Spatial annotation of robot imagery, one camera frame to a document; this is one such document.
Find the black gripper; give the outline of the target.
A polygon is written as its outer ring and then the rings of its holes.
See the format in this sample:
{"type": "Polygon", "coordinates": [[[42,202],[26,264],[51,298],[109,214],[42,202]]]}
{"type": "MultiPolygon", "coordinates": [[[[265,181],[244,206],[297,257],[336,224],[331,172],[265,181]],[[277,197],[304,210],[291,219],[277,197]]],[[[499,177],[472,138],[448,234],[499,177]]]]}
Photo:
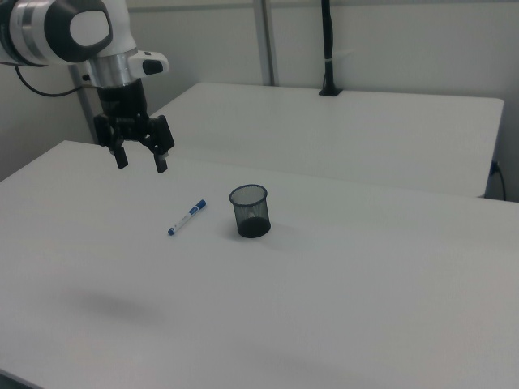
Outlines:
{"type": "Polygon", "coordinates": [[[164,115],[150,118],[144,86],[140,79],[116,88],[97,88],[102,113],[94,117],[97,142],[107,147],[119,169],[128,165],[123,139],[140,141],[154,157],[158,173],[167,169],[166,158],[174,147],[174,139],[164,115]],[[120,130],[114,126],[122,125],[120,130]]]}

